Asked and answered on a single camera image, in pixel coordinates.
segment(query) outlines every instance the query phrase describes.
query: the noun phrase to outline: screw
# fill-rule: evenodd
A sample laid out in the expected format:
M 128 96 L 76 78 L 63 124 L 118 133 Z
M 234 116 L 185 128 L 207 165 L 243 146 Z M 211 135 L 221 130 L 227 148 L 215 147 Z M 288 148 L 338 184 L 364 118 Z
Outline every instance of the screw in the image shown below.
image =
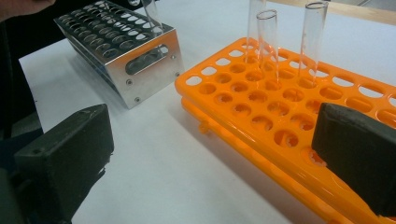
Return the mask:
M 134 84 L 134 83 L 132 82 L 131 79 L 126 80 L 126 85 L 127 86 L 132 86 L 132 84 Z

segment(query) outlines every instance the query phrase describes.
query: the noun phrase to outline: table surface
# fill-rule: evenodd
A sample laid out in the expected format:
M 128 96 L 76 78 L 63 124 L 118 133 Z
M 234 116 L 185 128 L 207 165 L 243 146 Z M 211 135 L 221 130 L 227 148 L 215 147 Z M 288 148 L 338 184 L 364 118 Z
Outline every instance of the table surface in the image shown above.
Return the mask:
M 279 46 L 300 50 L 304 9 L 276 3 Z M 248 1 L 157 2 L 177 29 L 189 69 L 247 35 Z M 396 85 L 396 27 L 328 14 L 320 59 Z M 200 134 L 173 84 L 128 110 L 62 40 L 20 59 L 44 132 L 74 112 L 108 105 L 114 155 L 74 223 L 320 223 L 214 134 Z

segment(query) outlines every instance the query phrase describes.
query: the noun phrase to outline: black foam block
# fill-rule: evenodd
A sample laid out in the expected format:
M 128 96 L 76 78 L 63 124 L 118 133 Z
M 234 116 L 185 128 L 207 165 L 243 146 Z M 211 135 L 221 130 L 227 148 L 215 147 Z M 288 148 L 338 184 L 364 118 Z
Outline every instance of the black foam block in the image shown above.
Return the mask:
M 36 186 L 43 220 L 70 221 L 104 174 L 114 149 L 106 105 L 71 115 L 15 155 Z
M 6 170 L 0 168 L 0 223 L 25 223 L 18 196 Z
M 396 130 L 357 110 L 322 104 L 312 148 L 376 215 L 396 217 Z

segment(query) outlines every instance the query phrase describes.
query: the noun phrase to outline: silver test tube rack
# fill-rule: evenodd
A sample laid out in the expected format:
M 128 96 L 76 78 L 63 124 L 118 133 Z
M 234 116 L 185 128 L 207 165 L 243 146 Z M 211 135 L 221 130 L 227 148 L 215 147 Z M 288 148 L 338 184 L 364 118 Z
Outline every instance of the silver test tube rack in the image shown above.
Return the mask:
M 98 1 L 55 22 L 129 109 L 184 72 L 176 29 L 163 24 L 156 34 L 147 16 L 127 8 Z

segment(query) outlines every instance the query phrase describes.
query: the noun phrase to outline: empty test tube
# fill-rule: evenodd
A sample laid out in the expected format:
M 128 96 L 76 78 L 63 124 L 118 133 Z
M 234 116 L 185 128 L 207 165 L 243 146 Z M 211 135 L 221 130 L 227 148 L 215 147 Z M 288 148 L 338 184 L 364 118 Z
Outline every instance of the empty test tube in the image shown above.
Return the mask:
M 249 1 L 249 12 L 247 21 L 247 48 L 246 48 L 246 60 L 247 63 L 250 59 L 253 61 L 258 59 L 258 55 L 255 49 L 258 47 L 256 38 L 257 33 L 257 14 L 265 10 L 266 0 L 250 0 Z
M 161 23 L 160 16 L 158 15 L 155 0 L 141 0 L 143 7 L 148 17 L 148 22 L 151 26 L 151 32 L 154 36 L 163 34 L 163 24 Z
M 277 17 L 273 9 L 257 14 L 259 31 L 259 65 L 262 73 L 276 78 L 278 75 Z
M 303 69 L 313 76 L 313 85 L 318 71 L 321 40 L 329 3 L 317 1 L 305 5 L 304 28 L 300 52 L 299 76 Z

